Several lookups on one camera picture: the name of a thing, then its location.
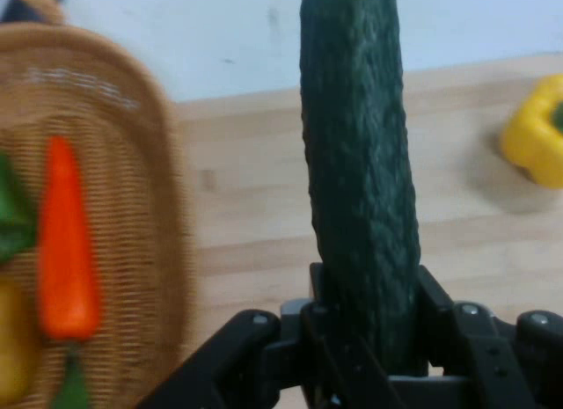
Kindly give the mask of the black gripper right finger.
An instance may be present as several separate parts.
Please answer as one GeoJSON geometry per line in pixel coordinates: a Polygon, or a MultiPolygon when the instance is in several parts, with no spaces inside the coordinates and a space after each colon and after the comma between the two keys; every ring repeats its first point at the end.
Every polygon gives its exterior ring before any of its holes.
{"type": "Polygon", "coordinates": [[[510,324],[482,304],[453,301],[425,267],[418,280],[423,354],[445,375],[467,378],[480,408],[562,406],[560,315],[531,310],[510,324]]]}

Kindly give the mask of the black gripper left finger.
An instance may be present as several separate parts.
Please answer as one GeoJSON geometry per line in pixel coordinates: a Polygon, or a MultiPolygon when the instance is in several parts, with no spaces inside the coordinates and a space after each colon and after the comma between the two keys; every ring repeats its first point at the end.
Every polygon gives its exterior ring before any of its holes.
{"type": "Polygon", "coordinates": [[[363,339],[328,297],[335,284],[310,266],[311,298],[280,315],[243,310],[213,334],[139,408],[273,408],[283,390],[300,387],[309,408],[402,408],[363,339]]]}

